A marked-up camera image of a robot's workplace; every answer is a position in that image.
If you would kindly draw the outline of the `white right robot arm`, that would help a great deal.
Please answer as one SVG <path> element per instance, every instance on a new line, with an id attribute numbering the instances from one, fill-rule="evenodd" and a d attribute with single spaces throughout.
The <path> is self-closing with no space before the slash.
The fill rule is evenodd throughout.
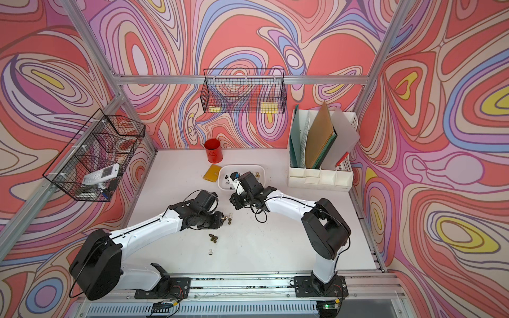
<path id="1" fill-rule="evenodd" d="M 342 248 L 348 249 L 351 229 L 330 200 L 301 200 L 276 189 L 264 187 L 252 172 L 233 172 L 226 178 L 233 186 L 230 202 L 236 210 L 250 208 L 255 215 L 277 213 L 302 223 L 316 252 L 310 283 L 324 295 L 335 285 L 336 267 Z"/>

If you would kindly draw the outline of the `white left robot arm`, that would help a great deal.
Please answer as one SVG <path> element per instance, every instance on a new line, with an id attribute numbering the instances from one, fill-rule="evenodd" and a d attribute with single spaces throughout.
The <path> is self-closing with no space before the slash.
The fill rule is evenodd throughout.
<path id="1" fill-rule="evenodd" d="M 215 192 L 199 189 L 195 198 L 169 205 L 166 210 L 134 226 L 108 233 L 95 230 L 87 236 L 69 267 L 73 286 L 90 301 L 105 297 L 114 290 L 135 290 L 143 296 L 167 298 L 172 291 L 184 296 L 182 287 L 157 263 L 148 266 L 129 264 L 127 259 L 151 243 L 192 229 L 216 230 L 225 216 L 217 210 L 219 198 Z"/>

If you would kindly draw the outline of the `white storage box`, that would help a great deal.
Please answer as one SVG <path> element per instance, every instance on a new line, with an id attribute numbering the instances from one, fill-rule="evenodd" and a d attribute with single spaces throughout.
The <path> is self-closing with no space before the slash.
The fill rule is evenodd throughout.
<path id="1" fill-rule="evenodd" d="M 232 165 L 226 165 L 221 168 L 220 171 L 220 177 L 217 180 L 217 185 L 221 190 L 232 192 L 233 186 L 227 185 L 225 183 L 225 178 L 230 177 L 231 173 L 238 172 L 240 175 L 244 174 L 245 172 L 252 172 L 255 176 L 256 172 L 259 172 L 260 177 L 256 178 L 263 186 L 265 186 L 266 182 L 266 171 L 265 169 L 257 164 L 232 164 Z"/>

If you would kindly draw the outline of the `yellow sponge pad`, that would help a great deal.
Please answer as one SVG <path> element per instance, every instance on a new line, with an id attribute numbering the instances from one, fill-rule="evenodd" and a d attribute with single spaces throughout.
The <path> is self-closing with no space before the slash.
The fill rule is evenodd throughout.
<path id="1" fill-rule="evenodd" d="M 220 171 L 220 166 L 212 164 L 204 174 L 203 179 L 209 182 L 216 182 L 220 177 Z"/>

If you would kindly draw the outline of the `red metal cup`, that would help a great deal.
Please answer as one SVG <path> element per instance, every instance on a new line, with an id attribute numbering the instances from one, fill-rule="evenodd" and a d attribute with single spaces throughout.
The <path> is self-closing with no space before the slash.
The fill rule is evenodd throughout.
<path id="1" fill-rule="evenodd" d="M 218 139 L 208 139 L 204 143 L 208 162 L 218 164 L 223 160 L 221 142 Z"/>

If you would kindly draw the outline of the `green folder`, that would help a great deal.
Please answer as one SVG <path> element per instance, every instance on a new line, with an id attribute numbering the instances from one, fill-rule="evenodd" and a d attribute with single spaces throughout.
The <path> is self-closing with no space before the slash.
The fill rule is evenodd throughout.
<path id="1" fill-rule="evenodd" d="M 325 157 L 327 156 L 328 152 L 330 151 L 331 147 L 333 146 L 336 138 L 337 138 L 337 133 L 335 131 L 333 131 L 331 133 L 331 135 L 326 138 L 326 140 L 324 141 L 322 147 L 320 148 L 320 150 L 318 152 L 317 158 L 315 159 L 315 161 L 313 163 L 313 166 L 312 166 L 313 169 L 318 169 L 322 165 Z"/>

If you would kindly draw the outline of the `white file organizer rack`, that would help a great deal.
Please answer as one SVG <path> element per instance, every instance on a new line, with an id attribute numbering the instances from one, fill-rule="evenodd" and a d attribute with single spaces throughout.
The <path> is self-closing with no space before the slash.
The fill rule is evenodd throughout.
<path id="1" fill-rule="evenodd" d="M 318 110 L 299 110 L 296 108 L 292 114 L 292 124 L 288 142 L 289 149 L 289 167 L 288 167 L 288 186 L 291 188 L 319 189 L 336 192 L 348 192 L 353 185 L 354 173 L 351 167 L 351 153 L 346 153 L 343 159 L 338 162 L 338 166 L 332 170 L 296 168 L 292 166 L 292 159 L 296 158 L 292 147 L 291 137 L 296 136 L 292 131 L 299 128 L 303 133 L 304 129 L 309 129 L 314 121 Z"/>

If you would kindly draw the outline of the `brown cardboard folder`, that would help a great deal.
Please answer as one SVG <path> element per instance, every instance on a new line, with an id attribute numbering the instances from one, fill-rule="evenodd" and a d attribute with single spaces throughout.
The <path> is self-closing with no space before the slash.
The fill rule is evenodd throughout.
<path id="1" fill-rule="evenodd" d="M 323 103 L 307 135 L 305 149 L 307 169 L 318 169 L 321 166 L 336 137 L 329 108 Z"/>

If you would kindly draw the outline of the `white remote control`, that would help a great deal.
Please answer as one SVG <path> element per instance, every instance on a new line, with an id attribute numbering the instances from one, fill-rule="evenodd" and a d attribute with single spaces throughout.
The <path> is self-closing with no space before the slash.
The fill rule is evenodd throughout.
<path id="1" fill-rule="evenodd" d="M 119 174 L 119 170 L 120 165 L 115 163 L 111 166 L 91 172 L 84 176 L 82 184 L 85 186 L 98 186 L 100 184 L 104 184 L 105 182 L 115 179 Z"/>

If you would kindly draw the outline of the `grey plastic sheet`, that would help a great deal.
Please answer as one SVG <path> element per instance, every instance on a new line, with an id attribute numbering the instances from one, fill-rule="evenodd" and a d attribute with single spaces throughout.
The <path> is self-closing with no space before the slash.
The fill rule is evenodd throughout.
<path id="1" fill-rule="evenodd" d="M 337 109 L 330 113 L 337 138 L 320 168 L 351 172 L 350 154 L 359 142 L 358 118 L 355 113 Z"/>

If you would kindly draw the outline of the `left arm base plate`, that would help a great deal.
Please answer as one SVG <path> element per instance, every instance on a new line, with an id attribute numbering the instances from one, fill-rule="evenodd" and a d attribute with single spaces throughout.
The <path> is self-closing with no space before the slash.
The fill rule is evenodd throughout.
<path id="1" fill-rule="evenodd" d="M 186 299 L 190 292 L 191 278 L 161 278 L 160 282 L 150 291 L 137 290 L 135 299 Z"/>

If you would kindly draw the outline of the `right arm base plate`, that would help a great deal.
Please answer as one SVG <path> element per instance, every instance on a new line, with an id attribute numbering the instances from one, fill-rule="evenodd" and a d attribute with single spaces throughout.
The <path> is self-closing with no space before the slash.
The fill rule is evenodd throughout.
<path id="1" fill-rule="evenodd" d="M 344 276 L 334 275 L 330 282 L 323 283 L 313 275 L 295 276 L 292 286 L 297 298 L 346 298 L 349 291 Z"/>

